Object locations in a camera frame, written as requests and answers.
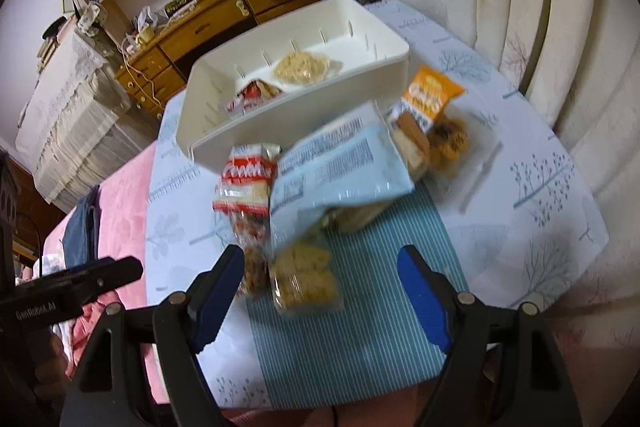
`striped teal placemat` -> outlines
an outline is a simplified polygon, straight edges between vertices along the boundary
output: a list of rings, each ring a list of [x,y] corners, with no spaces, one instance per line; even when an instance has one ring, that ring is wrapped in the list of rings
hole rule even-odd
[[[396,271],[415,245],[456,290],[466,281],[431,197],[420,183],[353,235],[328,234],[344,311],[282,318],[269,299],[249,316],[271,403],[277,409],[366,399],[435,377],[444,356],[428,343]]]

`table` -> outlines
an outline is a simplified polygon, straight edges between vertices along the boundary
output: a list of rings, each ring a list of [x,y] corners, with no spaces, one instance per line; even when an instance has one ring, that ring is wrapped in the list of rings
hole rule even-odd
[[[317,407],[437,375],[444,357],[426,340],[396,275],[396,255],[406,243],[459,291],[491,305],[530,300],[544,309],[608,241],[571,158],[504,77],[408,6],[388,1],[369,9],[409,42],[411,71],[427,63],[466,87],[452,109],[493,137],[478,158],[495,158],[465,212],[464,190],[427,180],[365,230],[328,236],[344,311],[283,319],[269,299],[235,299],[218,338],[198,358],[222,407]],[[210,210],[218,177],[190,164],[175,144],[183,97],[167,107],[150,182],[149,304],[187,288],[232,241],[226,219]],[[479,171],[481,165],[468,175]]]

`snack package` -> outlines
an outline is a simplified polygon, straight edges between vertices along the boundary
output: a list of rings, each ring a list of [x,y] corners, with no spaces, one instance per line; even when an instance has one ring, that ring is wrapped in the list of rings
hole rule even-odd
[[[411,115],[404,114],[403,116],[408,116],[413,121]],[[418,146],[413,138],[400,128],[391,132],[391,138],[405,161],[409,175],[414,182],[418,182],[427,173],[430,158],[427,137],[422,134],[420,128],[417,128],[417,130],[420,132],[419,143],[421,146]],[[382,201],[382,203],[366,204],[365,206],[334,208],[322,218],[322,225],[324,227],[332,227],[339,233],[355,233],[376,219],[394,201]]]
[[[447,75],[422,66],[392,109],[392,120],[397,120],[402,113],[408,112],[426,134],[449,102],[465,91],[464,87],[453,82]]]
[[[222,171],[213,209],[229,215],[244,251],[240,292],[258,295],[269,288],[265,249],[269,241],[269,196],[280,147],[252,144],[233,147]]]
[[[309,86],[324,80],[330,65],[326,55],[293,52],[277,63],[273,77],[287,84]]]
[[[278,162],[278,172],[270,203],[276,255],[329,208],[393,200],[414,188],[372,102],[295,144]]]
[[[497,134],[482,123],[471,102],[449,105],[428,133],[430,170],[425,182],[434,201],[464,213],[501,148]]]
[[[255,78],[225,104],[225,110],[231,118],[240,118],[246,115],[247,111],[264,105],[281,93],[282,91],[277,87]]]
[[[337,310],[343,306],[332,255],[319,235],[292,243],[270,264],[273,303],[282,315]]]

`red and white snack package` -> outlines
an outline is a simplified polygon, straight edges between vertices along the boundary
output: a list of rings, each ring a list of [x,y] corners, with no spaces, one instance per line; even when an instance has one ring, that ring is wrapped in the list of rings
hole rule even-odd
[[[244,250],[239,292],[256,296],[269,290],[264,249],[269,239],[269,196],[280,147],[252,144],[233,147],[216,187],[213,209],[229,215]]]
[[[233,147],[216,187],[214,210],[268,216],[271,182],[279,153],[280,147],[274,144]]]
[[[282,91],[256,78],[249,82],[226,105],[232,118],[239,118],[256,107],[260,107],[280,95]]]

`white lace cloth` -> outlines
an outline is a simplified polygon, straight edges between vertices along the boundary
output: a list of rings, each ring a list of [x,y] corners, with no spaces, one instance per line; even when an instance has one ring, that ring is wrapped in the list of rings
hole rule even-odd
[[[113,49],[69,33],[42,72],[16,149],[48,203],[68,211],[148,146],[157,123],[114,79]]]

